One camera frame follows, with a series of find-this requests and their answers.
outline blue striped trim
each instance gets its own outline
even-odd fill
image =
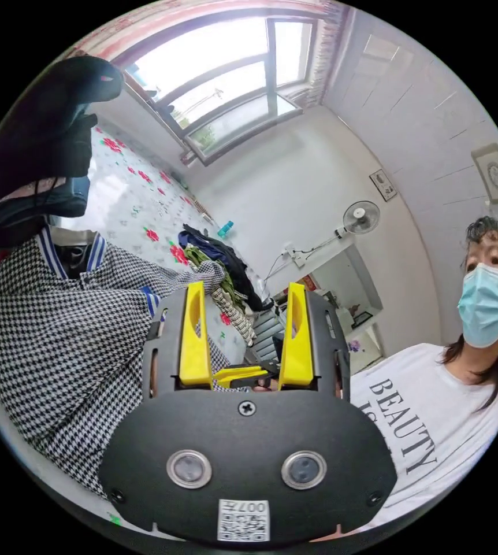
[[[53,240],[51,239],[51,232],[48,227],[44,227],[41,230],[41,233],[37,236],[37,242],[41,255],[45,259],[45,262],[47,262],[47,266],[49,266],[52,273],[60,275],[61,278],[67,279],[68,276],[58,259],[57,253],[54,249]]]
[[[103,263],[103,257],[106,250],[106,241],[103,239],[102,235],[97,233],[95,235],[95,240],[93,241],[93,247],[91,248],[91,254],[89,255],[89,260],[87,261],[87,271],[91,272],[99,268]]]
[[[147,298],[147,308],[149,309],[149,314],[154,318],[157,313],[157,308],[160,303],[160,297],[151,292],[149,287],[145,286],[141,288],[141,291],[145,294]]]

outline white t-shirt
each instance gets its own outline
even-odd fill
[[[439,364],[443,347],[409,347],[351,378],[351,404],[373,420],[391,451],[397,482],[359,531],[416,509],[459,481],[498,431],[493,385],[466,385]]]

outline houndstooth jacket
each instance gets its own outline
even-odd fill
[[[59,242],[92,244],[78,279],[64,272]],[[104,498],[99,465],[142,402],[143,346],[159,299],[195,281],[209,294],[223,278],[214,262],[178,273],[92,232],[47,227],[16,249],[0,263],[0,400],[20,434]],[[213,372],[228,366],[209,346]]]

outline electrical outlet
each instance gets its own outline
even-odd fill
[[[305,266],[305,259],[299,253],[293,257],[293,261],[297,264],[298,268]]]
[[[287,254],[289,254],[293,259],[295,259],[296,252],[295,252],[295,247],[293,246],[293,243],[286,243],[284,245],[284,249]]]

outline collar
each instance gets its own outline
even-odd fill
[[[72,231],[54,226],[45,226],[36,237],[41,256],[52,273],[68,279],[60,260],[58,259],[55,245],[73,246],[92,244],[91,254],[87,261],[86,272],[96,270],[103,263],[107,242],[99,232],[94,231]]]

